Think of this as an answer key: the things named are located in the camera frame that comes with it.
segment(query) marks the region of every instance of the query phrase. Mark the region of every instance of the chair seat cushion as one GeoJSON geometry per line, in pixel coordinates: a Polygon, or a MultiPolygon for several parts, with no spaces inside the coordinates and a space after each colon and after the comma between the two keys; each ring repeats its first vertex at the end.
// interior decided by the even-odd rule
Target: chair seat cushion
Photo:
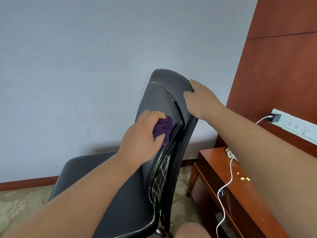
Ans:
{"type": "MultiPolygon", "coordinates": [[[[115,152],[109,152],[69,160],[55,184],[50,200],[114,154],[115,152]]],[[[116,194],[93,237],[133,237],[140,233],[151,235],[158,226],[158,218],[154,213],[154,207],[144,188],[143,170],[139,168],[116,194]]]]}

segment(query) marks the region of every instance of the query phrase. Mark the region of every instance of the wall socket panel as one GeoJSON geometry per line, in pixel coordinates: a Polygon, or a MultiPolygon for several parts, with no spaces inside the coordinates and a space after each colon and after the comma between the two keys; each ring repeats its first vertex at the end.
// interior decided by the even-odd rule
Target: wall socket panel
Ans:
{"type": "Polygon", "coordinates": [[[296,118],[288,113],[277,109],[272,110],[273,114],[281,114],[278,122],[272,124],[301,137],[315,145],[317,145],[317,125],[305,120],[296,118]]]}

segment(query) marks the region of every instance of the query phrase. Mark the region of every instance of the patterned carpet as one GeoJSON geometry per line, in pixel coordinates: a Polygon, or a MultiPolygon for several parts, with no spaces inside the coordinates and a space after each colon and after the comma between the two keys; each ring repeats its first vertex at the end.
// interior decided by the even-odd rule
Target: patterned carpet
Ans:
{"type": "MultiPolygon", "coordinates": [[[[178,176],[171,213],[173,235],[185,222],[202,224],[193,200],[185,195],[191,170],[192,167],[181,168],[178,176]]],[[[45,205],[52,189],[53,185],[0,192],[0,237],[45,205]]]]}

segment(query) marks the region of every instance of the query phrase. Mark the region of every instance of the hand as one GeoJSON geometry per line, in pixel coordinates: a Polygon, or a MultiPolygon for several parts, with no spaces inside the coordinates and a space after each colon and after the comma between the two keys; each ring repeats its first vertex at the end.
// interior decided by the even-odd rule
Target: hand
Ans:
{"type": "Polygon", "coordinates": [[[209,88],[193,79],[189,82],[194,92],[184,92],[184,98],[188,111],[196,118],[206,121],[219,107],[224,107],[209,88]]]}
{"type": "Polygon", "coordinates": [[[145,110],[123,136],[118,154],[139,167],[153,158],[160,149],[165,134],[154,139],[154,126],[160,118],[166,119],[163,112],[145,110]]]}

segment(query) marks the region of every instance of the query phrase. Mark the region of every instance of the knee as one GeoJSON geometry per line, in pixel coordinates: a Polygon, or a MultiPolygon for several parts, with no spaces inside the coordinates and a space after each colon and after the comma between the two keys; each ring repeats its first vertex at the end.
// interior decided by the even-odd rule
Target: knee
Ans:
{"type": "Polygon", "coordinates": [[[175,238],[211,238],[204,227],[198,223],[184,223],[177,230],[175,238]]]}

